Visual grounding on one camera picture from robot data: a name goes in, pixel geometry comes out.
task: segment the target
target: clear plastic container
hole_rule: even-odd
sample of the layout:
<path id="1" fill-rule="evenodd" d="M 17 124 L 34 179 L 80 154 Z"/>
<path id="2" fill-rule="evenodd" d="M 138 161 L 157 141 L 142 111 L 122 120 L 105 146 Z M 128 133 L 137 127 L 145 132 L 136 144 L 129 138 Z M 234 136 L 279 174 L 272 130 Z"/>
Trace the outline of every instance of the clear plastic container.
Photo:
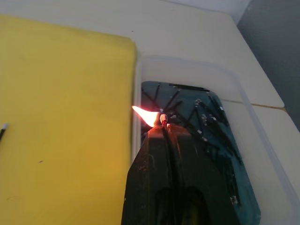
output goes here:
<path id="1" fill-rule="evenodd" d="M 165 56 L 145 56 L 135 73 L 134 105 L 141 103 L 141 83 L 169 82 L 207 88 L 220 98 L 241 153 L 262 225 L 300 224 L 300 201 L 276 156 L 237 76 L 216 64 Z M 133 115 L 132 160 L 141 146 L 140 119 Z"/>

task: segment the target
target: gray wall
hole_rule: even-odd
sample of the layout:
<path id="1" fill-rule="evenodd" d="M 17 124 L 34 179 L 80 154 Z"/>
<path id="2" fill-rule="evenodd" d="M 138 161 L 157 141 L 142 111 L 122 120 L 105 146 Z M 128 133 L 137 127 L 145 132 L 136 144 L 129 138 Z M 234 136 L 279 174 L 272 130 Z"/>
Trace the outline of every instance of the gray wall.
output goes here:
<path id="1" fill-rule="evenodd" d="M 238 28 L 300 130 L 300 0 L 252 0 Z"/>

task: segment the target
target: candle flame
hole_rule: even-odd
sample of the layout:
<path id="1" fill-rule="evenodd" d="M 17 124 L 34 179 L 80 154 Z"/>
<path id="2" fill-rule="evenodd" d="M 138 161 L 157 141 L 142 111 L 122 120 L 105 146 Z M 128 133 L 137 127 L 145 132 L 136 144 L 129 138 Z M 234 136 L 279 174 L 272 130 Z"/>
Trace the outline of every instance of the candle flame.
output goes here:
<path id="1" fill-rule="evenodd" d="M 141 109 L 137 106 L 132 107 L 134 111 L 136 111 L 137 114 L 140 115 L 140 117 L 150 126 L 154 127 L 154 123 L 158 117 L 159 112 L 149 112 L 144 109 Z"/>

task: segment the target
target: yellow foam pad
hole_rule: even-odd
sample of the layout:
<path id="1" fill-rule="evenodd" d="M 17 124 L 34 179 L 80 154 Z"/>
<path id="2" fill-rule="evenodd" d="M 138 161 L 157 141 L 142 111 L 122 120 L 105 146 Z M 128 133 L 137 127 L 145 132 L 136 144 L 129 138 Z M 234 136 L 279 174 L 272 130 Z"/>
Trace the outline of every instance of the yellow foam pad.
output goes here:
<path id="1" fill-rule="evenodd" d="M 134 43 L 1 15 L 0 51 L 0 224 L 120 224 Z"/>

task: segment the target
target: table surface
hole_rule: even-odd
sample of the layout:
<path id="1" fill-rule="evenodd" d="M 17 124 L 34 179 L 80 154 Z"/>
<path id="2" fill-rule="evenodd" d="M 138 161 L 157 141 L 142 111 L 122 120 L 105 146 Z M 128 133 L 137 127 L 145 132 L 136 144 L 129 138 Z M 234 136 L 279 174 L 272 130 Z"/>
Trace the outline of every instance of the table surface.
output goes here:
<path id="1" fill-rule="evenodd" d="M 2 0 L 0 13 L 132 38 L 139 53 L 217 63 L 253 104 L 284 104 L 232 18 L 160 0 Z"/>

